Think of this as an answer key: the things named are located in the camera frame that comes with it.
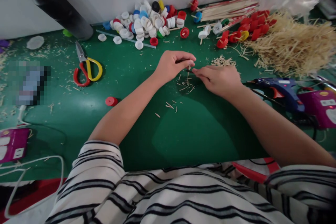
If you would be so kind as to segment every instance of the sleeve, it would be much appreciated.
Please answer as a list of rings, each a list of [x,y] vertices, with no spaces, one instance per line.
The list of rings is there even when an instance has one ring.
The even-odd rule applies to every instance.
[[[87,141],[72,163],[72,170],[57,193],[54,208],[45,223],[88,223],[124,174],[117,145]]]
[[[336,204],[336,168],[287,166],[271,174],[265,184],[315,209],[332,210]]]

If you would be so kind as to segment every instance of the blue glue gun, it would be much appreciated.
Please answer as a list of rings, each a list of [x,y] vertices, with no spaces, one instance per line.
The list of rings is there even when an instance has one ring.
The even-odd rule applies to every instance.
[[[283,98],[285,107],[289,112],[304,112],[304,104],[292,89],[296,85],[295,80],[289,78],[259,78],[250,83],[255,83],[262,88],[273,89],[273,98]]]

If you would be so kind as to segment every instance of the hand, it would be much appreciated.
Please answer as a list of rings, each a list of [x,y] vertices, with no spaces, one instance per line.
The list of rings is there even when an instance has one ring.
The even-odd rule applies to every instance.
[[[203,81],[210,92],[228,101],[245,88],[234,66],[206,66],[199,70],[194,68],[192,72]]]
[[[195,56],[188,52],[165,51],[153,75],[164,85],[174,79],[184,68],[195,66],[195,60]]]

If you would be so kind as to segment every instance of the black bottle cap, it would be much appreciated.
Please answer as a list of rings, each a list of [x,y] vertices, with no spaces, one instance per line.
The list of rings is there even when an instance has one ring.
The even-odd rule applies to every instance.
[[[156,1],[154,1],[154,2],[152,3],[152,9],[153,9],[153,11],[159,13],[159,11],[160,11],[160,5],[159,5],[159,3],[156,2]]]

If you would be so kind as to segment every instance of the scissor blade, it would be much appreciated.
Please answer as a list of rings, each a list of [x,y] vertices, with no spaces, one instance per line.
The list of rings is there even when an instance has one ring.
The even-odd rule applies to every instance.
[[[78,41],[76,41],[75,43],[76,43],[76,51],[77,51],[77,56],[78,56],[79,61],[80,62],[85,61],[86,57],[85,57],[85,54],[84,54],[84,51],[81,45],[79,44]]]

